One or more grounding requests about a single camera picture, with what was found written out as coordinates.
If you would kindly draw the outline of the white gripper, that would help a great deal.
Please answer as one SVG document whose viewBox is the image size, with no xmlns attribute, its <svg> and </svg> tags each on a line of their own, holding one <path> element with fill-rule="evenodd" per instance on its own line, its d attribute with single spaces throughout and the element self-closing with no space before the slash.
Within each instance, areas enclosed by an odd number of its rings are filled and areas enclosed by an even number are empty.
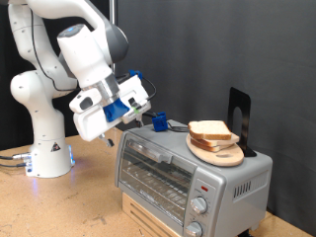
<svg viewBox="0 0 316 237">
<path fill-rule="evenodd" d="M 121 122 L 121 117 L 129 111 L 121 99 L 103 106 L 101 93 L 96 89 L 81 91 L 69 104 L 74 113 L 73 120 L 80 136 L 86 141 L 92 141 L 99 136 L 108 147 L 115 144 L 106 138 L 104 132 Z M 135 118 L 137 127 L 144 126 L 142 114 Z"/>
</svg>

